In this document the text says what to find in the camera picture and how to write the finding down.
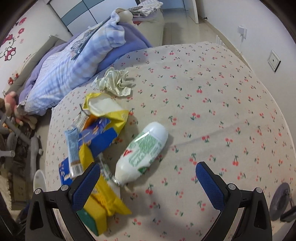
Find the yellow green sponge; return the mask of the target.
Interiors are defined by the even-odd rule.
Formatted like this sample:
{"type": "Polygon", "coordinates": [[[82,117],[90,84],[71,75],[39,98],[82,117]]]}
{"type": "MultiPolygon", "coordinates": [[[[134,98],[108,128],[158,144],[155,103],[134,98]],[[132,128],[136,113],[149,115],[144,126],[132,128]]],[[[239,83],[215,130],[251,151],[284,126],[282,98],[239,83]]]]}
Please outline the yellow green sponge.
{"type": "Polygon", "coordinates": [[[90,196],[83,209],[76,212],[81,221],[96,235],[107,231],[106,210],[90,196]]]}

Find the yellow crinkled snack wrapper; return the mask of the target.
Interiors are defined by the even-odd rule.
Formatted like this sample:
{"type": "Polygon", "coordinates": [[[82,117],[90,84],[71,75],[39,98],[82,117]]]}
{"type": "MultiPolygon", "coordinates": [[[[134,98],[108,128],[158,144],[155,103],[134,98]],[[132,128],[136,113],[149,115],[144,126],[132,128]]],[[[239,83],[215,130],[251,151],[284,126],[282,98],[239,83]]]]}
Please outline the yellow crinkled snack wrapper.
{"type": "MultiPolygon", "coordinates": [[[[80,147],[79,159],[83,170],[86,170],[95,162],[88,145],[83,144],[80,147]]],[[[111,183],[111,179],[107,177],[104,167],[100,167],[100,170],[100,177],[95,185],[95,192],[92,193],[92,196],[106,210],[108,216],[113,216],[115,213],[121,215],[132,214],[131,210],[120,198],[120,188],[111,183]]]]}

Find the light blue snack wrapper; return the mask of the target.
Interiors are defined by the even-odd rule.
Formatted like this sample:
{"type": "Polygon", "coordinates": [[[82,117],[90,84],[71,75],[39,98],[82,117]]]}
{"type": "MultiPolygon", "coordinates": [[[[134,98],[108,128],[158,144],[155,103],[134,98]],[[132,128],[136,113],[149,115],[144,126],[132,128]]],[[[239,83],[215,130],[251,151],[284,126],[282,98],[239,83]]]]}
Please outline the light blue snack wrapper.
{"type": "Polygon", "coordinates": [[[68,149],[68,163],[70,177],[75,179],[83,174],[83,168],[79,159],[79,131],[77,128],[65,131],[66,144],[68,149]]]}

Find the blue biscuit box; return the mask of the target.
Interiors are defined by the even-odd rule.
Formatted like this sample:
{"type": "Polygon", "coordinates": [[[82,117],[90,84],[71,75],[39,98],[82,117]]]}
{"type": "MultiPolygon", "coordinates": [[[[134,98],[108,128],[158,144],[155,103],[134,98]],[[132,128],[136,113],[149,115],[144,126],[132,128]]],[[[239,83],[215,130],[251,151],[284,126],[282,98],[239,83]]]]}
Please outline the blue biscuit box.
{"type": "MultiPolygon", "coordinates": [[[[83,144],[88,145],[93,157],[98,156],[112,141],[117,137],[117,133],[113,128],[107,130],[106,126],[110,123],[107,118],[98,118],[91,125],[79,131],[79,149],[83,144]]],[[[70,185],[72,178],[70,177],[68,157],[59,164],[59,175],[62,185],[70,185]]]]}

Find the white green plastic bottle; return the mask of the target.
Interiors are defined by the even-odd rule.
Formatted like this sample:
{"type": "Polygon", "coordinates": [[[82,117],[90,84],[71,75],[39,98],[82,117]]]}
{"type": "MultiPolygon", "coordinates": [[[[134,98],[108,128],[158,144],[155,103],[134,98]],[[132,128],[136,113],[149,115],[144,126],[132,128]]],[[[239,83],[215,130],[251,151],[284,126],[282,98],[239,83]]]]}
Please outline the white green plastic bottle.
{"type": "Polygon", "coordinates": [[[112,181],[124,186],[137,180],[163,150],[169,133],[158,122],[149,123],[127,146],[115,166],[112,181]]]}

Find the yellow white snack bag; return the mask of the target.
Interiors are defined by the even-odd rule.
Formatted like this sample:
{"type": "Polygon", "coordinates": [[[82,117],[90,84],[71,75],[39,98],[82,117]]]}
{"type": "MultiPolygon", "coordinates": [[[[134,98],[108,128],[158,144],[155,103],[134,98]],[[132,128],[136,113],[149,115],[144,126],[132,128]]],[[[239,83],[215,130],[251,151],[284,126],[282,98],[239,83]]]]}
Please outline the yellow white snack bag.
{"type": "Polygon", "coordinates": [[[117,135],[125,126],[129,111],[122,108],[114,99],[105,93],[90,93],[86,95],[83,109],[97,118],[107,118],[110,123],[106,126],[107,130],[113,128],[117,135]]]}

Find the white paper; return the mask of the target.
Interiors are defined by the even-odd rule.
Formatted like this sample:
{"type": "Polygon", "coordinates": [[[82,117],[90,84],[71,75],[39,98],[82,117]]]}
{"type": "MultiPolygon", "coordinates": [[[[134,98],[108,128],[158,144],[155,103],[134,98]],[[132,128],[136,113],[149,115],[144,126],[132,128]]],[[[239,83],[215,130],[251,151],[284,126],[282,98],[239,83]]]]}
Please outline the white paper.
{"type": "Polygon", "coordinates": [[[101,91],[110,92],[117,97],[129,96],[135,83],[134,78],[129,78],[128,74],[127,70],[116,70],[114,67],[110,67],[102,78],[97,76],[91,86],[101,91]]]}

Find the white polka dot trash bin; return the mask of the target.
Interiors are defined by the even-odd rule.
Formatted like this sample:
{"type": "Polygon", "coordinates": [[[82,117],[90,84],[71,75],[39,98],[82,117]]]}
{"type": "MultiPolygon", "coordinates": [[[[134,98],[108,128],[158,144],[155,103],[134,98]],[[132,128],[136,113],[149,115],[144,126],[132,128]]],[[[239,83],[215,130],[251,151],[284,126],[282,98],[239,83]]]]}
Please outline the white polka dot trash bin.
{"type": "Polygon", "coordinates": [[[41,189],[46,191],[46,178],[42,170],[37,170],[33,179],[33,190],[41,189]]]}

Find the grey ergonomic chair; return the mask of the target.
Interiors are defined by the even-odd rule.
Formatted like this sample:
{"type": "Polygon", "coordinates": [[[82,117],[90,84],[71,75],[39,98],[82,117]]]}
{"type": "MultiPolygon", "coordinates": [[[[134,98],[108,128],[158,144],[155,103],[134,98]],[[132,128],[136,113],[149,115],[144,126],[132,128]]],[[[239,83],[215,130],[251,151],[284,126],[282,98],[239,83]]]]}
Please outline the grey ergonomic chair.
{"type": "Polygon", "coordinates": [[[40,136],[27,136],[1,111],[1,166],[32,182],[38,157],[43,155],[40,136]]]}

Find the cherry print mattress cover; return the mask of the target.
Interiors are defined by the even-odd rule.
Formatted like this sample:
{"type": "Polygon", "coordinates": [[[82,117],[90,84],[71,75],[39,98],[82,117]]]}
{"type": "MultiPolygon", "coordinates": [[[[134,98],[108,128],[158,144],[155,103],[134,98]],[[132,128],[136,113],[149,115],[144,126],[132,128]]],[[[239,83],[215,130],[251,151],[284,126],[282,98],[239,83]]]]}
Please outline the cherry print mattress cover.
{"type": "Polygon", "coordinates": [[[116,60],[135,86],[116,98],[128,120],[104,152],[111,170],[153,121],[169,132],[162,153],[121,190],[131,215],[108,219],[98,240],[201,240],[218,211],[195,176],[206,162],[226,183],[260,187],[271,202],[279,185],[295,190],[295,148],[275,100],[231,51],[202,42],[131,52],[116,60]]]}

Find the pink plush toy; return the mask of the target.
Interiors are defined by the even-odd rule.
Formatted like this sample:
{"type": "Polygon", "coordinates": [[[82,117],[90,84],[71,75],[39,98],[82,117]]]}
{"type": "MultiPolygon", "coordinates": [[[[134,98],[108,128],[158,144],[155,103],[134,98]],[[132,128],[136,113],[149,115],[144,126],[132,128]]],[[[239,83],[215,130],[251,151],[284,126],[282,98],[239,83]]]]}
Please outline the pink plush toy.
{"type": "Polygon", "coordinates": [[[6,94],[4,97],[4,102],[6,115],[9,117],[14,117],[18,125],[23,126],[24,123],[27,123],[32,130],[36,128],[38,121],[37,118],[32,115],[28,115],[18,107],[18,104],[16,103],[16,92],[11,91],[10,93],[6,94]]]}

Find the blue plaid quilt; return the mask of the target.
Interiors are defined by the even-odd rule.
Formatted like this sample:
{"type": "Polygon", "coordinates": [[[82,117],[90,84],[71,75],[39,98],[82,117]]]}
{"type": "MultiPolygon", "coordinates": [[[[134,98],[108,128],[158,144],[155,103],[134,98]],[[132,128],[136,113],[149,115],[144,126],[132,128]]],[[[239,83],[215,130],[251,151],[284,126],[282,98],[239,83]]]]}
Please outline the blue plaid quilt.
{"type": "Polygon", "coordinates": [[[115,9],[105,21],[47,53],[25,83],[17,111],[44,115],[71,90],[91,79],[107,54],[126,42],[125,30],[119,24],[123,11],[115,9]]]}

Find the small red plush toys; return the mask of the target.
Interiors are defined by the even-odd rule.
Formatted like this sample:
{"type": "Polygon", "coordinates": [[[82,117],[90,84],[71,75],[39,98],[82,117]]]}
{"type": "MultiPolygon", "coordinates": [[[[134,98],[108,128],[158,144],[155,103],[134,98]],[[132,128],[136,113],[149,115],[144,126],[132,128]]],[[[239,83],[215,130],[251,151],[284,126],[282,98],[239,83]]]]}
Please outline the small red plush toys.
{"type": "Polygon", "coordinates": [[[18,73],[14,74],[12,77],[9,78],[8,84],[12,85],[18,79],[18,77],[19,77],[18,73]]]}

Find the grey bed headboard cushion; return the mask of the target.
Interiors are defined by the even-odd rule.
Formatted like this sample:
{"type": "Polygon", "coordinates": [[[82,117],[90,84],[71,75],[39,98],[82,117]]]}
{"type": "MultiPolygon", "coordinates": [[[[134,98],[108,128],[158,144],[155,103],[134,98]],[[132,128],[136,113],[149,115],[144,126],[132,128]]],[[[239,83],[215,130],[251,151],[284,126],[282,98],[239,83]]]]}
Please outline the grey bed headboard cushion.
{"type": "Polygon", "coordinates": [[[4,95],[10,93],[11,91],[20,94],[20,92],[24,88],[26,81],[32,74],[32,71],[38,65],[38,63],[44,57],[44,55],[46,55],[53,48],[64,43],[66,43],[64,40],[50,35],[49,39],[45,42],[45,44],[36,53],[28,57],[28,60],[25,61],[25,65],[23,66],[20,75],[18,75],[18,77],[14,80],[10,88],[7,91],[4,91],[4,95]]]}

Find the purple blanket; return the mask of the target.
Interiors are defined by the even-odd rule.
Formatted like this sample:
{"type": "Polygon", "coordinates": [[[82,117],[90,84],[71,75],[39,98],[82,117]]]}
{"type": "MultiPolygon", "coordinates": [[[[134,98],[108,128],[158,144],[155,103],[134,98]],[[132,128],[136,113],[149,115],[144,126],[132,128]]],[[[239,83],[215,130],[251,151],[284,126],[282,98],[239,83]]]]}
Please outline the purple blanket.
{"type": "MultiPolygon", "coordinates": [[[[130,25],[128,23],[121,23],[120,25],[125,30],[126,43],[120,47],[116,47],[116,48],[112,49],[106,55],[106,57],[99,63],[99,65],[97,67],[97,71],[96,71],[97,73],[99,73],[103,69],[107,68],[109,65],[114,63],[114,61],[116,59],[125,55],[126,53],[149,48],[152,46],[150,44],[150,42],[144,37],[144,35],[138,29],[136,29],[136,27],[133,27],[132,25],[130,25]]],[[[43,62],[45,61],[45,59],[57,52],[64,50],[65,47],[67,47],[71,42],[73,42],[76,37],[77,37],[77,35],[72,37],[68,42],[53,48],[46,55],[44,55],[44,57],[40,60],[38,65],[32,71],[32,74],[30,75],[30,77],[26,81],[23,90],[20,92],[20,94],[17,94],[19,102],[24,101],[26,96],[29,94],[30,90],[33,88],[33,85],[36,82],[36,79],[39,75],[39,71],[40,71],[41,66],[42,66],[43,62]]]]}

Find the white blue wardrobe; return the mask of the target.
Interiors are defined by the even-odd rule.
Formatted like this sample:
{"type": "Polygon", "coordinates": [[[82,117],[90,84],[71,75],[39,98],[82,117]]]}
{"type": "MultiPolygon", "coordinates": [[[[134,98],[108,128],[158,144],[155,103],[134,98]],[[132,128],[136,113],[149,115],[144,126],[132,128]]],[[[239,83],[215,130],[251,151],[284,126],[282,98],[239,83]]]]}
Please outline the white blue wardrobe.
{"type": "Polygon", "coordinates": [[[45,1],[68,31],[75,35],[105,20],[114,9],[137,6],[136,0],[51,0],[45,1]]]}

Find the white door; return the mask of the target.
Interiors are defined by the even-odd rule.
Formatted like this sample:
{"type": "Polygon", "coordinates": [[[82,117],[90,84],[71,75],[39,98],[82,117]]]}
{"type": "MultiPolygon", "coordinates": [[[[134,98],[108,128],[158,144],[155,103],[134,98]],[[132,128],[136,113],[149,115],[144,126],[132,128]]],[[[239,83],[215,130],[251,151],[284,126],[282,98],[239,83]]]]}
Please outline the white door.
{"type": "Polygon", "coordinates": [[[183,0],[185,10],[188,12],[189,17],[195,24],[199,24],[198,10],[196,0],[183,0]]]}

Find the folded striped cloth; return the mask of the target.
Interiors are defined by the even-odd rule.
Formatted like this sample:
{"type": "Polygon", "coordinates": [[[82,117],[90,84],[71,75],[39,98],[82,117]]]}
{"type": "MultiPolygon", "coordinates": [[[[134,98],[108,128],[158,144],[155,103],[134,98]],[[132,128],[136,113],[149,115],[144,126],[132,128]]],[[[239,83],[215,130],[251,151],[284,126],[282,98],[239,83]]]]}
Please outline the folded striped cloth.
{"type": "Polygon", "coordinates": [[[163,2],[157,0],[147,0],[138,6],[129,8],[128,10],[134,17],[148,17],[150,14],[158,11],[163,6],[163,2]]]}

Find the grey wall switch plate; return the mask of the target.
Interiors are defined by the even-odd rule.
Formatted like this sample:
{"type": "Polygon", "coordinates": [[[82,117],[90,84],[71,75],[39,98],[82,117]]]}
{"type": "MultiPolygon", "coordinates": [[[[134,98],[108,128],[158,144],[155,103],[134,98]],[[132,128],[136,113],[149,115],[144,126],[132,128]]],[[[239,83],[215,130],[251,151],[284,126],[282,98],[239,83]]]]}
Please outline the grey wall switch plate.
{"type": "Polygon", "coordinates": [[[273,72],[276,73],[281,63],[281,60],[273,50],[271,50],[267,62],[271,67],[271,69],[273,70],[273,72]]]}

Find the hello kitty wall sticker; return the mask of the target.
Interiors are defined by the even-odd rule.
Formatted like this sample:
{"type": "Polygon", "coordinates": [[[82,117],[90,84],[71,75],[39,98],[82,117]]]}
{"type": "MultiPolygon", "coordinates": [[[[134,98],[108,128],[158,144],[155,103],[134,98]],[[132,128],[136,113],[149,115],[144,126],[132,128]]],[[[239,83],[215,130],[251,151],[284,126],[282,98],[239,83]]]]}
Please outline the hello kitty wall sticker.
{"type": "Polygon", "coordinates": [[[1,60],[10,61],[16,54],[16,46],[22,44],[23,39],[21,38],[22,33],[25,31],[24,23],[27,17],[22,17],[13,26],[12,30],[5,37],[1,45],[1,60]]]}

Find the white wall socket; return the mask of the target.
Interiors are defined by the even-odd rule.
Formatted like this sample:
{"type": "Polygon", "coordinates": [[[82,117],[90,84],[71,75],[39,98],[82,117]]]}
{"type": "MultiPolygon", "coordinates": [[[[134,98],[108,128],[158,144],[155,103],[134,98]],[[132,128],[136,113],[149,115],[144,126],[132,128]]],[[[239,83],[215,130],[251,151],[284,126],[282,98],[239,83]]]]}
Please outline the white wall socket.
{"type": "Polygon", "coordinates": [[[243,42],[246,39],[246,36],[247,36],[247,28],[245,28],[243,26],[238,26],[237,31],[240,34],[241,42],[243,42]]]}

